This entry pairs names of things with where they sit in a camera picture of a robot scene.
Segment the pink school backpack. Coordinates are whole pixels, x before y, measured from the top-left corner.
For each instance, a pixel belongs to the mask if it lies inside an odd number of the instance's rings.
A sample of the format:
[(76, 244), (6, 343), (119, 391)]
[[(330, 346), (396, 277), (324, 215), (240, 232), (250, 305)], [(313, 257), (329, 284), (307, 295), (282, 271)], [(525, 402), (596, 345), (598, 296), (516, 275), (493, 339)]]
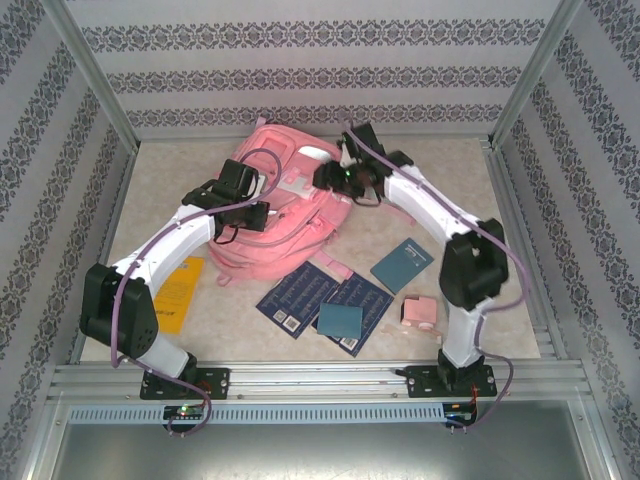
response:
[(274, 183), (277, 166), (266, 153), (247, 156), (255, 148), (276, 154), (282, 175), (265, 201), (270, 204), (263, 232), (225, 227), (209, 242), (212, 263), (223, 287), (243, 280), (278, 280), (301, 266), (330, 242), (352, 208), (351, 200), (313, 186), (313, 174), (322, 164), (338, 161), (339, 147), (294, 128), (272, 124), (263, 117), (254, 132), (231, 155)]

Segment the navy blue printed notebook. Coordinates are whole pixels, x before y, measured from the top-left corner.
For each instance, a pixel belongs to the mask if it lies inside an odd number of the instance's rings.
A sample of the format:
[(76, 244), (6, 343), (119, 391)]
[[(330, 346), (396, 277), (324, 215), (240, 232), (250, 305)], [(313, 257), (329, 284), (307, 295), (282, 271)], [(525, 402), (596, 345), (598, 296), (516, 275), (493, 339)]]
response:
[(283, 277), (256, 305), (290, 337), (297, 339), (317, 318), (322, 303), (340, 283), (310, 262)]
[[(340, 284), (337, 291), (324, 303), (361, 307), (363, 309), (361, 338), (349, 339), (323, 336), (331, 340), (352, 357), (356, 357), (373, 334), (393, 300), (394, 298), (389, 293), (359, 274), (353, 273), (347, 280)], [(312, 322), (315, 330), (318, 316)]]

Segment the teal book with white label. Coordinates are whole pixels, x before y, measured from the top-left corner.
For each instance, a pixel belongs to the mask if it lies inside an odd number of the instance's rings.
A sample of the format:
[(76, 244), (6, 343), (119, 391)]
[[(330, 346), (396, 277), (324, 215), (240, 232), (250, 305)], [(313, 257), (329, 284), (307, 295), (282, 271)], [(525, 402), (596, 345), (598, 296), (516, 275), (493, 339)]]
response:
[(370, 273), (391, 293), (398, 294), (433, 260), (424, 248), (407, 238), (376, 263)]

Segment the yellow book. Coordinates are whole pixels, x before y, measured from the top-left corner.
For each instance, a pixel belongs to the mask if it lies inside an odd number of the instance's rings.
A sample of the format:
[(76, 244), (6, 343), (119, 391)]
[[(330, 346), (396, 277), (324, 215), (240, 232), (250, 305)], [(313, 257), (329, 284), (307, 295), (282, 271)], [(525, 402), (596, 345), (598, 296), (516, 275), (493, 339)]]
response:
[(204, 264), (201, 257), (187, 257), (162, 284), (154, 298), (161, 333), (181, 333)]

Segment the small plain teal notebook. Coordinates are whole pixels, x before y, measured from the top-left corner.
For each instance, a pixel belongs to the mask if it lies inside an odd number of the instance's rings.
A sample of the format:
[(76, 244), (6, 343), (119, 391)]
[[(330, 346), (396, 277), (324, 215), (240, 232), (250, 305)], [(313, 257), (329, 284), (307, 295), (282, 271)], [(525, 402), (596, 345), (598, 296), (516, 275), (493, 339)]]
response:
[(361, 307), (322, 303), (316, 330), (320, 335), (360, 339), (362, 320), (363, 309)]

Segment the pink box with white knob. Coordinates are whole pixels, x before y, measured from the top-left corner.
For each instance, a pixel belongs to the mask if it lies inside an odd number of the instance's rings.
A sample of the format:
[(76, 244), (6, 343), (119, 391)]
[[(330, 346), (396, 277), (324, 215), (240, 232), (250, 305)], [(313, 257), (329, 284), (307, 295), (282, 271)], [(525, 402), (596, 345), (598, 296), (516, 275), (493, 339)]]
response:
[(400, 323), (431, 335), (437, 343), (442, 333), (437, 330), (437, 301), (427, 296), (407, 296), (401, 304)]

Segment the left small circuit board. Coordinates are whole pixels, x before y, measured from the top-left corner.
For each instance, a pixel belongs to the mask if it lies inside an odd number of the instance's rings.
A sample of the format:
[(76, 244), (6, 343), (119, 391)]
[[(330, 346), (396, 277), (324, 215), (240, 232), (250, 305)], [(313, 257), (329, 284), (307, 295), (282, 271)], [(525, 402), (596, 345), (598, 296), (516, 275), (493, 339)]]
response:
[(194, 426), (205, 416), (205, 408), (201, 404), (182, 404), (165, 406), (162, 415), (164, 424)]

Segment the small circuit board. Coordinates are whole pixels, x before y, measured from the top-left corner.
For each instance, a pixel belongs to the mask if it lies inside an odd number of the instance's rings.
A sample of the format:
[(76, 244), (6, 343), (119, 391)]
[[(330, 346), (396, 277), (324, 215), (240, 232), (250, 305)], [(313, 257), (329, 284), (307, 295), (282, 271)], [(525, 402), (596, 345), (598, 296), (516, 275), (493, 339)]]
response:
[(164, 424), (194, 426), (205, 416), (205, 408), (201, 404), (182, 404), (165, 406), (162, 415)]
[(478, 408), (475, 401), (468, 403), (444, 403), (445, 423), (454, 428), (473, 425), (477, 420)]

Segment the grey metal panel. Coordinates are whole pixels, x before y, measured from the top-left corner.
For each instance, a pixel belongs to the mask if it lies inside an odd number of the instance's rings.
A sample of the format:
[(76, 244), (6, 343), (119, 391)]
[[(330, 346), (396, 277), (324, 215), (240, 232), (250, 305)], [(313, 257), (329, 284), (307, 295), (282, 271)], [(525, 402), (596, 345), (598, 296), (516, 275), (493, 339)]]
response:
[(628, 480), (587, 401), (502, 404), (451, 431), (394, 423), (257, 424), (257, 405), (226, 405), (184, 439), (129, 409), (61, 405), (24, 480)]

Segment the right small circuit board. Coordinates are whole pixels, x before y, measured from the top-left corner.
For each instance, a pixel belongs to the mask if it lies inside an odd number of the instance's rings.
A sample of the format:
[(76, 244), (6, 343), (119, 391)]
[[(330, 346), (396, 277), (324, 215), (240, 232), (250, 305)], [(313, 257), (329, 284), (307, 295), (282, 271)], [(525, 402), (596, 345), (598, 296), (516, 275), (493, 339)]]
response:
[(445, 423), (454, 428), (473, 425), (477, 420), (478, 408), (475, 401), (468, 403), (444, 403)]

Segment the aluminium side rail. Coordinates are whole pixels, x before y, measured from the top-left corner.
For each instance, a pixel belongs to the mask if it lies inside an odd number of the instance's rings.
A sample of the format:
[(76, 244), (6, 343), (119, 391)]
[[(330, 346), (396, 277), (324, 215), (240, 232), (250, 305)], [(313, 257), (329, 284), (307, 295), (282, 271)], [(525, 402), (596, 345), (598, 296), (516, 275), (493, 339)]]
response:
[[(82, 271), (82, 276), (81, 276), (82, 280), (85, 279), (86, 272), (92, 265), (94, 265), (95, 263), (106, 264), (109, 260), (109, 255), (111, 253), (114, 238), (116, 236), (118, 223), (120, 221), (122, 209), (124, 207), (127, 189), (130, 184), (130, 180), (131, 180), (133, 168), (135, 166), (135, 162), (138, 156), (138, 152), (139, 152), (139, 149), (134, 148), (133, 151), (128, 155), (126, 159), (126, 164), (120, 176), (118, 177), (117, 189), (109, 205), (108, 216), (105, 218), (107, 223), (105, 225), (104, 232), (100, 238), (101, 240), (100, 249), (96, 254), (95, 258), (89, 263), (89, 266)], [(69, 350), (68, 357), (65, 360), (66, 364), (80, 363), (82, 354), (84, 351), (85, 343), (86, 343), (85, 335), (81, 333), (79, 328), (76, 328), (74, 332), (74, 336), (72, 338), (71, 349)]]
[(527, 284), (526, 306), (532, 322), (539, 352), (543, 359), (566, 360), (566, 351), (558, 322), (528, 236), (524, 216), (501, 152), (489, 140), (480, 140), (489, 178), (496, 196), (509, 246), (526, 269), (527, 280), (519, 275), (521, 285)]

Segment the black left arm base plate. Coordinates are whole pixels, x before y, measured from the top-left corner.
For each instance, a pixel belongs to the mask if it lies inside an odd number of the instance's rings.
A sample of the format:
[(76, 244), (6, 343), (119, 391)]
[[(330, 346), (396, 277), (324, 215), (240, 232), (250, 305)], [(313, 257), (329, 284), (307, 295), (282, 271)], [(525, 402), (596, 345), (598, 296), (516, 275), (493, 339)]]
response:
[[(195, 367), (180, 379), (204, 391), (212, 400), (227, 398), (230, 370)], [(145, 372), (139, 396), (142, 400), (202, 400), (201, 394), (187, 387)]]

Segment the aluminium mounting rail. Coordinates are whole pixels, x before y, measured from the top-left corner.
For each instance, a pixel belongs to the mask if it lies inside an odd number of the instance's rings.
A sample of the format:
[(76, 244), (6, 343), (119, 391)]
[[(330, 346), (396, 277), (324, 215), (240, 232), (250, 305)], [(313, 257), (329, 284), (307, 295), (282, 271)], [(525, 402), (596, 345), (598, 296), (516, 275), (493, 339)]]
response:
[[(227, 368), (227, 401), (235, 403), (353, 403), (408, 398), (407, 380), (396, 374), (402, 362), (207, 362)], [(70, 404), (134, 403), (143, 371), (131, 365), (113, 369), (105, 362), (57, 367), (46, 393), (48, 401)], [(575, 400), (592, 388), (578, 360), (516, 360), (507, 401)]]

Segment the aluminium frame post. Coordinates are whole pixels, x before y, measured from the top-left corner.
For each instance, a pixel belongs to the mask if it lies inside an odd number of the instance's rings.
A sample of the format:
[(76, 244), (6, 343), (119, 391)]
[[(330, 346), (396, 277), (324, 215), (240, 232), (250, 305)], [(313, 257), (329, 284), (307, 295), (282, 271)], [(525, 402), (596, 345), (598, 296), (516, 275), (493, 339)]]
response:
[(583, 0), (559, 0), (493, 131), (489, 135), (489, 144), (493, 150), (496, 150), (504, 143), (518, 115), (524, 108), (529, 95), (543, 75), (555, 49), (582, 4)]
[(105, 72), (67, 6), (66, 0), (40, 0), (40, 2), (120, 139), (129, 151), (137, 153), (140, 140)]

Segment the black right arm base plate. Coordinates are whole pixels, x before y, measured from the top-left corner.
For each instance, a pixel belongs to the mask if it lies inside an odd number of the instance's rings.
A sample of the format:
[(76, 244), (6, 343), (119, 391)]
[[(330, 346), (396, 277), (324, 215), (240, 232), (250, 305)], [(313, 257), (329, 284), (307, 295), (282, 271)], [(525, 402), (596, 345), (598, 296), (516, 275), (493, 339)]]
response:
[(497, 396), (493, 369), (482, 365), (461, 375), (449, 378), (441, 375), (438, 365), (413, 365), (396, 369), (395, 374), (406, 380), (410, 398), (472, 397), (494, 398)]

